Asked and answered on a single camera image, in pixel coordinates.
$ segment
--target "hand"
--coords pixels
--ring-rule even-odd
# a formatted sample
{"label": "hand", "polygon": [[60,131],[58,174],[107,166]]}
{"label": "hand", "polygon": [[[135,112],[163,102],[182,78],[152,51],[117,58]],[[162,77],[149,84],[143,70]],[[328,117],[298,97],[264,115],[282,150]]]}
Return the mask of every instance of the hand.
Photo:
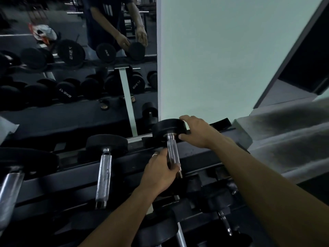
{"label": "hand", "polygon": [[130,42],[127,37],[119,33],[119,35],[116,37],[116,41],[124,51],[128,52]]}
{"label": "hand", "polygon": [[145,32],[145,28],[142,26],[139,26],[136,28],[136,40],[144,45],[144,47],[147,47],[148,41],[147,41],[147,34]]}
{"label": "hand", "polygon": [[144,174],[139,185],[140,189],[147,190],[158,196],[168,189],[174,182],[179,167],[170,170],[167,165],[168,149],[164,148],[160,153],[155,153],[145,167]]}
{"label": "hand", "polygon": [[186,141],[193,146],[213,150],[218,140],[222,140],[230,144],[235,144],[231,138],[222,135],[203,119],[188,115],[180,116],[179,119],[186,121],[191,131],[191,134],[189,135],[180,134],[178,136],[179,139]]}

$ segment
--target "person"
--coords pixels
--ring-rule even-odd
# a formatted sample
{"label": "person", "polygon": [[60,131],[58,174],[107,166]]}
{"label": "person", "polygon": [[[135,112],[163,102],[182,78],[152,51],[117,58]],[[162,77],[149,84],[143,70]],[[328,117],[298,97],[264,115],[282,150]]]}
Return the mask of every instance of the person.
{"label": "person", "polygon": [[[247,205],[273,239],[285,246],[329,246],[329,207],[265,166],[195,116],[180,117],[191,134],[179,138],[214,151],[231,174]],[[154,199],[174,181],[179,168],[167,167],[167,149],[155,153],[132,195],[96,228],[79,247],[130,246]]]}
{"label": "person", "polygon": [[86,17],[88,54],[91,60],[98,59],[96,48],[101,43],[109,43],[117,51],[117,57],[125,56],[130,42],[120,32],[120,18],[123,19],[121,3],[124,3],[136,25],[136,38],[144,46],[147,46],[147,34],[141,15],[133,0],[82,0],[84,15]]}

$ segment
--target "person's left arm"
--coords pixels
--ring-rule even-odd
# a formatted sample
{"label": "person's left arm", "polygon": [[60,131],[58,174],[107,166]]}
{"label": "person's left arm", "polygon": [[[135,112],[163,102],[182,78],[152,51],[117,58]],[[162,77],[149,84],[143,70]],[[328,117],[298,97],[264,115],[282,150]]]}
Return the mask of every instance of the person's left arm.
{"label": "person's left arm", "polygon": [[145,47],[148,45],[147,34],[143,25],[142,17],[139,13],[138,7],[132,0],[122,0],[124,4],[127,5],[129,14],[136,24],[136,39],[143,44]]}
{"label": "person's left arm", "polygon": [[165,148],[150,159],[140,185],[79,247],[131,245],[154,199],[171,185],[179,171],[178,166],[173,170],[168,169],[167,152]]}

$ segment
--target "forearm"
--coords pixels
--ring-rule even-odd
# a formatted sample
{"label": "forearm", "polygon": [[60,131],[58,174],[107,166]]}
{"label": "forearm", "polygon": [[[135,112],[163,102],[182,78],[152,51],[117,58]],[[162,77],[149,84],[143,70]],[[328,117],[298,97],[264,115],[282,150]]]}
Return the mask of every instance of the forearm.
{"label": "forearm", "polygon": [[156,193],[136,188],[131,196],[113,211],[79,247],[130,246]]}
{"label": "forearm", "polygon": [[97,21],[99,25],[114,38],[117,38],[120,32],[106,19],[106,17],[97,9],[92,7],[91,9],[93,19]]}
{"label": "forearm", "polygon": [[142,17],[134,3],[129,7],[129,14],[137,27],[144,27]]}
{"label": "forearm", "polygon": [[213,150],[247,205],[279,246],[329,246],[329,207],[233,143]]}

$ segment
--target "dark t-shirt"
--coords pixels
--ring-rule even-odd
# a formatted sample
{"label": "dark t-shirt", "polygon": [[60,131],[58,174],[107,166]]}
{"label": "dark t-shirt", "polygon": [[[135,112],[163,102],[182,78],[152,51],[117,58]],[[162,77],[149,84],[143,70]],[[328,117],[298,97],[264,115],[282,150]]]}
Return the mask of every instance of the dark t-shirt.
{"label": "dark t-shirt", "polygon": [[92,17],[90,7],[98,8],[99,11],[106,17],[106,19],[118,30],[119,29],[119,17],[123,19],[121,12],[121,3],[128,4],[132,0],[82,0],[84,5],[84,15],[86,17],[87,25],[87,37],[88,45],[93,50],[96,50],[97,46],[103,42],[112,44],[118,51],[121,47],[117,44],[117,41],[113,36],[106,32],[101,25],[98,24]]}

